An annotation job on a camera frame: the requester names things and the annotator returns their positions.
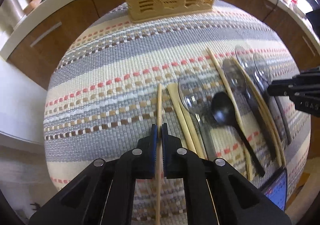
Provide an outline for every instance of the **clear plastic spoon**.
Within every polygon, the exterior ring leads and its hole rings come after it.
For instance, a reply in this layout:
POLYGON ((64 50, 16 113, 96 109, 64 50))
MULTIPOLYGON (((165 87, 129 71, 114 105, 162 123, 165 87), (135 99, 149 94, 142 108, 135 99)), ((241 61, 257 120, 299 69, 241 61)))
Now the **clear plastic spoon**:
POLYGON ((214 160, 217 155, 210 127, 204 117, 208 111, 208 104, 207 94, 201 80, 195 74, 184 75, 179 78, 178 91, 183 106, 197 119, 208 159, 214 160))
MULTIPOLYGON (((251 54, 247 54, 245 49, 242 46, 235 46, 236 57, 238 62, 241 64, 243 69, 249 75, 249 77, 254 81, 255 85, 259 89, 263 100, 269 105, 270 96, 266 92, 265 81, 262 79, 261 75, 259 74, 257 67, 254 63, 254 58, 251 54)), ((277 125, 277 129, 279 134, 283 134, 282 128, 277 125)))
MULTIPOLYGON (((258 54, 258 53, 255 53, 253 55, 253 61, 254 61, 255 67, 257 69, 257 73, 259 74, 259 77, 266 84, 266 85, 263 84, 264 97, 266 99, 268 99, 270 96, 267 93, 267 87, 272 82, 272 76, 271 76, 271 73, 270 73, 270 68, 269 68, 266 60, 264 59, 264 57, 262 55, 258 54)), ((276 100, 276 104, 278 106, 278 109, 279 109, 279 112, 280 112, 280 115, 281 115, 281 118, 282 118, 284 131, 285 131, 285 134, 286 134, 286 137, 287 137, 287 142, 288 142, 288 145, 290 145, 290 143, 292 142, 292 137, 291 137, 288 121, 287 121, 287 118, 285 116, 285 112, 284 112, 284 109, 282 107, 282 104, 280 102, 279 97, 275 96, 275 100, 276 100)))
POLYGON ((258 103, 256 99, 253 96, 251 96, 247 88, 246 80, 243 73, 238 69, 238 67, 236 66, 236 64, 232 59, 225 59, 223 61, 222 67, 227 77, 228 83, 230 84, 231 89, 234 92, 240 93, 245 97, 255 119, 257 120, 257 123, 259 124, 262 135, 269 148, 270 156, 272 159, 275 159, 276 158, 275 145, 273 144, 271 135, 259 111, 258 103))

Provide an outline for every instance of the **woven mat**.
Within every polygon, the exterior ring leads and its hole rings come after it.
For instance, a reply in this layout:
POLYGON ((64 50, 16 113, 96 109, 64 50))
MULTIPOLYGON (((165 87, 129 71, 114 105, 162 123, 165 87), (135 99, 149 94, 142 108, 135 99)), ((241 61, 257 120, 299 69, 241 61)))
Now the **woven mat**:
MULTIPOLYGON (((68 49, 52 75, 44 116, 45 151, 52 181, 63 188, 96 158, 106 161, 135 148, 156 123, 156 92, 159 82, 177 82, 181 75, 196 73, 213 96, 225 90, 205 52, 209 47, 220 64, 235 56, 236 45, 249 58, 261 53, 273 79, 290 78, 298 68, 277 34, 244 11, 216 1, 212 12, 132 24, 126 4, 105 16, 105 22, 87 29, 68 49)), ((245 99, 236 96, 245 133, 266 169, 252 181, 260 187, 278 169, 272 161, 245 99)), ((293 142, 285 148, 288 196, 304 167, 310 140, 310 117, 298 112, 288 98, 281 98, 293 142)), ((275 103, 270 110, 280 128, 275 103)), ((166 89, 163 90, 163 121, 169 134, 184 136, 166 89)), ((211 134, 218 156, 246 177, 244 147, 235 130, 213 125, 211 134)), ((281 132, 283 147, 286 145, 281 132)), ((186 202, 181 179, 163 180, 162 224, 186 224, 186 202)), ((139 180, 133 202, 134 223, 153 223, 156 188, 139 180)))

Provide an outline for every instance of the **white wall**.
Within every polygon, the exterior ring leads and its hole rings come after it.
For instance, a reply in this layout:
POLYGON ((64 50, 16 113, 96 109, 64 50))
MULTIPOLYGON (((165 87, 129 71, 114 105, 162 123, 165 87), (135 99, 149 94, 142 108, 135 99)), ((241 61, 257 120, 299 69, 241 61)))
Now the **white wall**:
POLYGON ((0 60, 0 133, 43 145, 46 94, 17 68, 0 60))

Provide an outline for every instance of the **bamboo utensil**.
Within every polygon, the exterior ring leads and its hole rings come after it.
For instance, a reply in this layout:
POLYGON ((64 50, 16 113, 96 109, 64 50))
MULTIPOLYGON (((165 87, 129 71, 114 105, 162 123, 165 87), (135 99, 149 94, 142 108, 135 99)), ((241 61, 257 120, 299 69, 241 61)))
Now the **bamboo utensil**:
MULTIPOLYGON (((228 95, 229 95, 229 97, 230 97, 230 99, 231 99, 231 101, 232 101, 232 103, 233 103, 233 105, 235 107, 237 122, 238 122, 242 132, 245 134, 244 125, 242 123, 241 115, 240 115, 236 100, 235 100, 235 98, 233 96, 233 93, 231 91, 230 85, 229 85, 229 83, 227 81, 227 78, 226 78, 222 68, 220 67, 218 60, 216 59, 215 55, 211 51, 211 49, 207 47, 206 50, 207 50, 207 53, 209 54, 211 60, 213 61, 213 64, 216 67, 218 73, 220 74, 222 82, 223 82, 223 84, 224 84, 224 86, 225 86, 225 88, 227 90, 227 93, 228 93, 228 95)), ((244 148, 244 155, 245 155, 245 159, 246 159, 246 169, 247 169, 248 180, 252 181, 254 179, 254 176, 253 176, 253 172, 252 172, 251 157, 250 157, 250 154, 249 154, 247 148, 244 148)))
POLYGON ((163 170, 161 126, 162 126, 162 84, 159 83, 158 97, 157 97, 158 141, 157 141, 157 150, 156 150, 156 225, 160 225, 161 176, 162 176, 162 170, 163 170))
MULTIPOLYGON (((255 65, 255 67, 257 69, 257 72, 258 72, 258 74, 260 75, 260 77, 262 79, 260 81, 262 91, 264 91, 262 97, 263 97, 265 102, 268 102, 269 99, 270 99, 270 95, 267 93, 267 86, 270 85, 271 82, 272 82, 272 77, 271 77, 269 66, 268 66, 266 60, 258 53, 255 53, 253 55, 253 61, 254 61, 254 65, 255 65)), ((292 137, 291 137, 291 134, 290 134, 290 129, 289 129, 289 125, 288 125, 288 121, 287 121, 284 109, 282 107, 282 104, 280 102, 279 97, 275 96, 274 98, 275 98, 276 104, 277 104, 279 112, 280 112, 280 116, 281 116, 282 124, 284 126, 284 130, 285 130, 285 134, 286 134, 286 137, 287 137, 288 145, 290 145, 290 143, 292 142, 292 137)))
POLYGON ((183 116, 182 109, 180 107, 180 103, 179 103, 180 98, 179 98, 179 94, 178 94, 178 84, 177 83, 170 83, 167 85, 167 89, 168 89, 169 95, 171 97, 174 110, 177 113, 178 120, 180 122, 182 132, 183 132, 184 137, 186 139, 188 149, 196 153, 196 148, 193 144, 191 134, 188 129, 187 122, 183 116))
POLYGON ((179 103, 180 103, 180 107, 181 107, 182 113, 184 115, 184 118, 186 120, 188 129, 189 129, 189 132, 191 135, 191 139, 193 141, 193 144, 195 145, 196 153, 200 158, 207 159, 207 155, 205 153, 204 146, 201 145, 202 140, 197 135, 197 132, 196 132, 195 126, 193 125, 190 113, 185 109, 185 107, 183 105, 181 105, 182 104, 181 101, 179 101, 179 103))
POLYGON ((276 146, 273 143, 271 138, 270 130, 267 128, 266 122, 261 115, 258 102, 255 97, 250 94, 250 89, 247 87, 247 82, 244 75, 235 65, 234 61, 231 58, 223 60, 222 64, 223 71, 227 77, 227 80, 230 84, 230 87, 234 93, 242 94, 249 105, 253 116, 255 117, 260 131, 263 135, 263 138, 268 146, 270 151, 271 159, 276 159, 276 146))
POLYGON ((246 71, 242 68, 240 63, 235 58, 233 58, 233 61, 236 64, 236 66, 241 70, 242 74, 244 75, 244 77, 247 81, 247 84, 249 85, 252 92, 254 93, 254 96, 259 104, 259 109, 261 111, 261 114, 266 121, 267 127, 271 131, 273 143, 276 147, 276 159, 277 159, 279 166, 286 166, 286 159, 284 156, 283 148, 281 146, 280 136, 279 136, 278 130, 276 128, 275 121, 271 115, 271 112, 270 112, 267 104, 265 103, 261 94, 258 92, 256 86, 254 85, 253 81, 251 80, 249 75, 246 73, 246 71))

